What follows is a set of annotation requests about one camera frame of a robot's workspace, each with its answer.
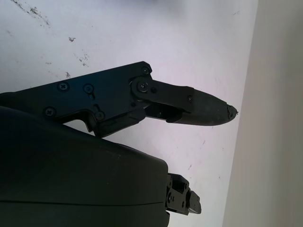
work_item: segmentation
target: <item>wall stain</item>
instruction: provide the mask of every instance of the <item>wall stain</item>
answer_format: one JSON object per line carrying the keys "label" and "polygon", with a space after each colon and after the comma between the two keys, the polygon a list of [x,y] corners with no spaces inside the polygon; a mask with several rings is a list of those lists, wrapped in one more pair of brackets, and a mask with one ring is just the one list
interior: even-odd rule
{"label": "wall stain", "polygon": [[65,72],[65,75],[67,79],[71,78],[71,75],[68,72]]}
{"label": "wall stain", "polygon": [[37,10],[37,7],[31,7],[26,2],[25,2],[25,4],[26,4],[25,6],[21,5],[21,3],[19,3],[17,0],[11,0],[11,2],[13,2],[16,6],[18,6],[18,8],[20,8],[23,12],[27,13],[28,15],[30,15],[32,18],[36,18],[38,20],[42,20],[50,28],[50,24],[49,24],[48,20],[46,20],[45,17],[43,17],[41,15],[41,12],[39,12]]}
{"label": "wall stain", "polygon": [[74,42],[74,40],[75,40],[76,38],[68,37],[68,39],[69,39],[69,41],[72,43],[72,42]]}

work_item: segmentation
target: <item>screw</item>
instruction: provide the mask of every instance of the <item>screw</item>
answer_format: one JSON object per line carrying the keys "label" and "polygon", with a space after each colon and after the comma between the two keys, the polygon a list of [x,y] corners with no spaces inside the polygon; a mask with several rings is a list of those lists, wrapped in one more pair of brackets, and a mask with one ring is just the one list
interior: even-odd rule
{"label": "screw", "polygon": [[56,111],[55,111],[54,108],[48,107],[48,108],[45,109],[45,112],[44,112],[44,113],[45,113],[45,115],[46,115],[47,117],[53,117],[53,116],[55,115]]}
{"label": "screw", "polygon": [[58,84],[58,89],[59,89],[60,91],[62,91],[62,92],[65,92],[65,91],[67,91],[67,90],[69,89],[69,85],[68,85],[68,83],[66,83],[66,82],[60,82],[60,83]]}
{"label": "screw", "polygon": [[83,90],[87,93],[90,94],[94,91],[94,87],[91,84],[86,84],[83,87]]}
{"label": "screw", "polygon": [[149,74],[149,73],[150,73],[149,68],[147,68],[147,67],[144,66],[144,67],[142,68],[142,73],[143,73],[143,74]]}
{"label": "screw", "polygon": [[98,112],[95,113],[95,118],[96,118],[97,121],[103,120],[104,117],[105,116],[104,116],[104,113],[102,111],[98,111]]}
{"label": "screw", "polygon": [[169,202],[170,203],[170,200],[172,199],[172,197],[171,197],[171,193],[169,193],[169,196],[168,196],[168,199],[167,199],[167,202]]}
{"label": "screw", "polygon": [[139,81],[137,88],[141,92],[147,92],[148,91],[148,84],[144,81]]}
{"label": "screw", "polygon": [[192,97],[192,96],[188,96],[188,97],[187,97],[187,100],[188,100],[188,102],[191,103],[191,102],[193,101],[193,97]]}

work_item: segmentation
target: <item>black mark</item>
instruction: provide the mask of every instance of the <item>black mark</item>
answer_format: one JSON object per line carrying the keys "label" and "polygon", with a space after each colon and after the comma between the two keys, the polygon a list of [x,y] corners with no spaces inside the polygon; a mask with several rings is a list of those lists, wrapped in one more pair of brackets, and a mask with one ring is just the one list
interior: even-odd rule
{"label": "black mark", "polygon": [[25,12],[25,9],[22,8],[22,6],[19,2],[17,2],[16,0],[11,0],[11,1],[14,2],[16,4],[16,6],[18,6],[20,9],[22,9],[22,11]]}
{"label": "black mark", "polygon": [[74,42],[74,40],[75,40],[76,38],[70,38],[70,37],[68,37],[68,39],[69,39],[71,42]]}
{"label": "black mark", "polygon": [[68,78],[71,78],[71,75],[70,75],[68,72],[66,72],[65,75],[66,75],[66,78],[67,78],[67,79],[68,79]]}
{"label": "black mark", "polygon": [[9,36],[13,37],[13,35],[11,34],[11,32],[9,30],[6,30],[6,32],[9,34]]}
{"label": "black mark", "polygon": [[49,22],[46,19],[44,19],[43,16],[41,16],[41,12],[38,12],[37,7],[30,8],[30,12],[32,13],[33,18],[36,18],[35,17],[35,15],[36,15],[39,18],[41,18],[49,26]]}
{"label": "black mark", "polygon": [[41,16],[41,13],[38,12],[37,7],[30,7],[29,6],[29,10],[28,9],[24,9],[24,6],[22,6],[17,0],[11,0],[13,3],[16,4],[16,6],[18,6],[23,12],[29,14],[31,17],[33,18],[37,18],[37,16],[39,18],[41,18],[48,26],[49,26],[49,22],[43,18],[43,16]]}

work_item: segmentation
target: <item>black casing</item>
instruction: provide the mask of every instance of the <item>black casing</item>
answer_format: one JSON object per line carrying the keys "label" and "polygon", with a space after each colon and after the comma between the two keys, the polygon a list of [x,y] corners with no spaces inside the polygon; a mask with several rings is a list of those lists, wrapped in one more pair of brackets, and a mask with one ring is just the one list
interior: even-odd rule
{"label": "black casing", "polygon": [[1,227],[166,227],[167,164],[0,107]]}

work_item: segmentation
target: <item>white surface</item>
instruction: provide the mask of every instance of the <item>white surface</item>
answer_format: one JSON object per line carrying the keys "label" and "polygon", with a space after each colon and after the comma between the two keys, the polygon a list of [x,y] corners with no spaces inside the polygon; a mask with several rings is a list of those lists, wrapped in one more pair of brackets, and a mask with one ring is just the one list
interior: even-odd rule
{"label": "white surface", "polygon": [[303,226],[303,1],[260,1],[224,227]]}
{"label": "white surface", "polygon": [[[257,0],[17,1],[0,0],[0,92],[146,61],[156,80],[241,108]],[[172,214],[169,226],[220,227],[238,120],[212,128],[145,119],[107,139],[164,159],[190,181],[203,213]]]}

